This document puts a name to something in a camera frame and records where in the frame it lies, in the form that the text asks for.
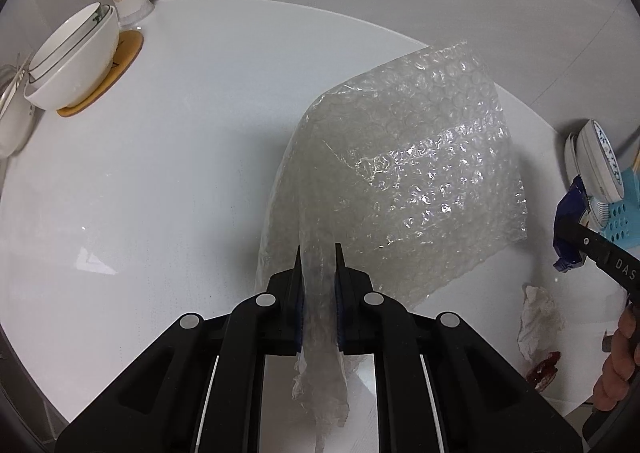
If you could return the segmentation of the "person's right hand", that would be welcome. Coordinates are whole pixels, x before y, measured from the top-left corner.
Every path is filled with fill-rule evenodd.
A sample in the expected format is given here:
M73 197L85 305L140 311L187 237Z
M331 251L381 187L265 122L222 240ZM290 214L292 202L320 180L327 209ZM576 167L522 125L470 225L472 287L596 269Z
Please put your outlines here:
M593 387L592 402L596 410L608 412L625 399L629 379L639 365L639 347L631 350L630 340L637 320L631 307L620 314L617 329L611 339L611 352L602 366L602 373Z

